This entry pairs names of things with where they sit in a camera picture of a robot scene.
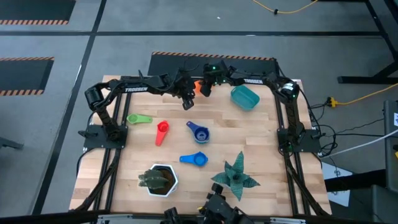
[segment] orange and black striped tape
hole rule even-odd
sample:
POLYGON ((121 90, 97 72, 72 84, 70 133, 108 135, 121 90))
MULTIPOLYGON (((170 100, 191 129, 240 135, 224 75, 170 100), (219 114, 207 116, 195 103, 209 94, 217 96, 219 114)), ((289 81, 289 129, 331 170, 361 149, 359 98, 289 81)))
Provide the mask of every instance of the orange and black striped tape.
POLYGON ((54 57, 0 58, 0 61, 5 60, 54 60, 54 57))
POLYGON ((211 57, 211 58, 233 58, 233 59, 251 59, 251 60, 274 60, 269 57, 250 57, 250 56, 234 56, 234 55, 212 55, 212 54, 188 54, 188 53, 173 53, 173 52, 153 52, 152 55, 173 55, 173 56, 196 56, 196 57, 211 57))
POLYGON ((0 96, 41 95, 44 90, 0 90, 0 96))
POLYGON ((64 20, 0 20, 0 25, 67 25, 64 20))

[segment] teal container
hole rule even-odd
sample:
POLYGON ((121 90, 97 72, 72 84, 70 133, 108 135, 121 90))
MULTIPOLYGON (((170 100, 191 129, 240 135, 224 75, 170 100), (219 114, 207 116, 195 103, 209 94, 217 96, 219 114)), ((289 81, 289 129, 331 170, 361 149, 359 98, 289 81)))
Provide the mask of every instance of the teal container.
POLYGON ((231 91, 231 99, 246 111, 252 110, 260 102, 260 97, 244 85, 237 86, 231 91))

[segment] green plant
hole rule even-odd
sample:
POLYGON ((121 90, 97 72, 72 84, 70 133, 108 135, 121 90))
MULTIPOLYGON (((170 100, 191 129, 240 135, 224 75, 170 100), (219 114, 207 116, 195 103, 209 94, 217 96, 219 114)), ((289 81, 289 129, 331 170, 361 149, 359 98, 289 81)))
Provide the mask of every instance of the green plant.
POLYGON ((249 175, 243 173, 243 159, 243 152, 240 152, 233 166, 225 161, 225 172, 221 172, 211 178, 217 183, 226 184, 231 187, 232 193, 238 198, 239 201, 241 200, 244 187, 251 188, 260 186, 257 181, 255 181, 249 175))
POLYGON ((166 183, 169 181, 164 178, 163 173, 159 170, 147 170, 142 175, 138 175, 139 182, 138 186, 148 187, 149 189, 156 190, 164 188, 166 183))

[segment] white pot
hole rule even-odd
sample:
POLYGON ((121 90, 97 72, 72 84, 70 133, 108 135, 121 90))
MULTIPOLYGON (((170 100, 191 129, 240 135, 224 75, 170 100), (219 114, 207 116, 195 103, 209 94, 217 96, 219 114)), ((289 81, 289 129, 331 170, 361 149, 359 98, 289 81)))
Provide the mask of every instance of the white pot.
POLYGON ((172 192, 174 192, 174 191, 177 189, 177 184, 178 184, 177 175, 176 175, 176 173, 175 173, 175 171, 174 171, 174 169, 173 169, 173 167, 172 167, 171 165, 154 164, 150 169, 153 169, 153 168, 156 167, 156 166, 164 166, 164 167, 170 168, 170 169, 172 170, 172 173, 173 173, 173 176, 174 176, 174 179, 175 179, 175 183, 174 183, 174 185, 172 186, 172 188, 169 190, 169 192, 167 192, 167 194, 165 194, 165 195, 152 194, 152 193, 149 191, 149 188, 147 188, 148 194, 151 195, 151 196, 156 196, 156 197, 168 197, 172 192))

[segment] gray floor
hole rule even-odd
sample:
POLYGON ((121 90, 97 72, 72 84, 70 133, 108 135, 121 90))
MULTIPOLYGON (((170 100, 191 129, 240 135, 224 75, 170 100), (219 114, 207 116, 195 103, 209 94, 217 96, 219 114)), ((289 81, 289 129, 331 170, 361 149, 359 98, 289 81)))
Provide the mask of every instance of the gray floor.
MULTIPOLYGON (((280 10, 293 10, 304 0, 262 1, 280 10)), ((382 1, 372 1, 393 43, 398 26, 382 1)), ((67 26, 0 26, 0 30, 91 30, 99 0, 79 0, 67 26)), ((274 16, 252 1, 108 1, 100 31, 120 30, 271 30, 326 31, 377 30, 364 4, 318 2, 305 11, 274 16)), ((30 212, 39 179, 67 105, 87 43, 87 37, 0 37, 0 57, 55 56, 45 93, 41 96, 0 98, 0 136, 24 142, 21 151, 0 150, 0 216, 30 212)), ((44 205, 44 213, 68 210, 75 183, 75 166, 81 154, 84 129, 90 113, 83 92, 103 75, 137 75, 147 72, 153 51, 275 57, 290 78, 303 80, 311 104, 328 96, 349 101, 380 90, 384 85, 339 85, 340 75, 372 75, 392 62, 384 40, 353 37, 238 37, 238 36, 135 36, 97 37, 83 77, 65 142, 44 205)), ((326 108, 322 124, 337 131, 382 118, 382 102, 396 100, 398 88, 359 103, 326 108)), ((383 134, 383 123, 361 129, 383 134)), ((337 151, 371 140, 340 137, 337 151)), ((338 166, 353 172, 384 168, 384 145, 374 144, 335 157, 338 166)))

